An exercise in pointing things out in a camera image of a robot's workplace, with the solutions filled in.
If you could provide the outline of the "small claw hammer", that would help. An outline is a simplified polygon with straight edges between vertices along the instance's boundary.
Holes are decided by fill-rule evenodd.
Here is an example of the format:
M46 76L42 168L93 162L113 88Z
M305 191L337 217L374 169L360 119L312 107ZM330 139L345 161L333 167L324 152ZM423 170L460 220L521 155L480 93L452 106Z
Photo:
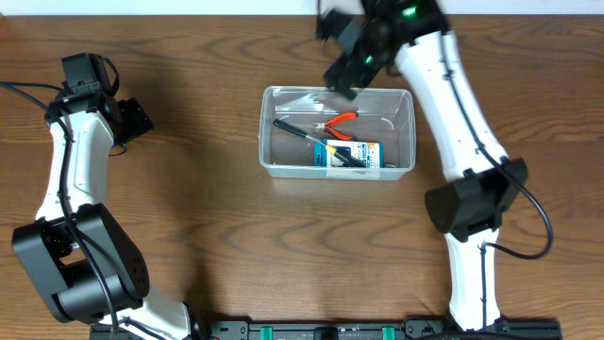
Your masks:
M308 139L311 140L319 145L323 145L324 147L327 147L327 144L325 144L322 140L320 140L319 138L313 136L312 134L308 133L307 131L299 128L299 127L295 127L291 124L289 124L288 122L286 122L285 120L282 119L275 119L273 122L273 125L276 128L280 128L283 129L289 133L292 133L293 135L296 135L298 137L304 138L304 139Z

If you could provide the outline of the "white teal screwdriver box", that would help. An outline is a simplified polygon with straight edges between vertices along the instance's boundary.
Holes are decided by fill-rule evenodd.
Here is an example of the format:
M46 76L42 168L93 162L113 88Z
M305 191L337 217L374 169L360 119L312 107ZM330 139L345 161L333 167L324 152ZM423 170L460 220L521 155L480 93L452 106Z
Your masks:
M383 168L383 145L356 141L324 140L326 145L334 146L361 161L369 168ZM313 147L313 165L323 167L346 167L346 164L321 144Z

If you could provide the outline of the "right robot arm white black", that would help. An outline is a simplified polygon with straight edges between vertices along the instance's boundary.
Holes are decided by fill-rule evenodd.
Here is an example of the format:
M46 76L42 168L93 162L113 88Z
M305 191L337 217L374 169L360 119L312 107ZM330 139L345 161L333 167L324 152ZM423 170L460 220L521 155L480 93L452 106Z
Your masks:
M448 312L465 332L501 317L495 249L503 214L521 192L526 163L511 160L492 133L463 69L457 38L435 1L364 1L364 19L335 8L317 15L316 36L342 54L324 80L352 100L381 70L413 90L436 142L445 185L425 194L428 216L445 236L451 268Z

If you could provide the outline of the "black yellow screwdriver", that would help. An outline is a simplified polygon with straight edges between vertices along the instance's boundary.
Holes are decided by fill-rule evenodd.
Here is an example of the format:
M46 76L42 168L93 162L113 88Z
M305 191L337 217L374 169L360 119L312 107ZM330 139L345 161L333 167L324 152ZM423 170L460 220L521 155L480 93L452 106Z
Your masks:
M329 144L325 144L322 140L319 140L315 137L310 137L310 140L314 141L316 144L322 145L326 151L330 152L333 156L339 159L344 165L348 167L364 167L362 161L352 157L349 153L346 153L344 150L332 146Z

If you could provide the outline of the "clear plastic container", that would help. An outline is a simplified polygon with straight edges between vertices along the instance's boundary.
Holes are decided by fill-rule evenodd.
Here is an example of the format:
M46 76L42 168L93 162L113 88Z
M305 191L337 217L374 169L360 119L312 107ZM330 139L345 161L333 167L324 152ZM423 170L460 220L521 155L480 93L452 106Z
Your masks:
M275 127L282 119L320 140L338 140L312 128L342 112L356 120L337 126L356 142L383 145L383 160L396 168L323 167L313 165L315 142ZM365 89L350 101L322 87L272 86L260 111L259 158L274 178L399 180L415 165L415 115L411 93L402 89Z

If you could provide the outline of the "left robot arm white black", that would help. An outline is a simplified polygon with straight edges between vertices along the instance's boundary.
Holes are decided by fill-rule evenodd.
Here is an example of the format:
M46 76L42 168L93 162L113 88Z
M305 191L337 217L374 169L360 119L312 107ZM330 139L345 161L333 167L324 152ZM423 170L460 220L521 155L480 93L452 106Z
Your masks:
M102 111L50 106L50 178L33 223L13 232L13 250L50 314L109 329L109 337L189 339L187 306L150 284L142 253L107 207L115 133Z

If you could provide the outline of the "red handled pliers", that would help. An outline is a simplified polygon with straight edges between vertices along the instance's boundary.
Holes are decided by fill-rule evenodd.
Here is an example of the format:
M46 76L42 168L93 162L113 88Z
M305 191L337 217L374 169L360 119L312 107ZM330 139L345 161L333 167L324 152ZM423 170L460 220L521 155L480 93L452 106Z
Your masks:
M337 129L337 126L346 121L356 120L358 117L359 114L355 111L342 112L325 122L314 123L312 128L317 131L323 131L341 141L355 141L354 136L342 133Z

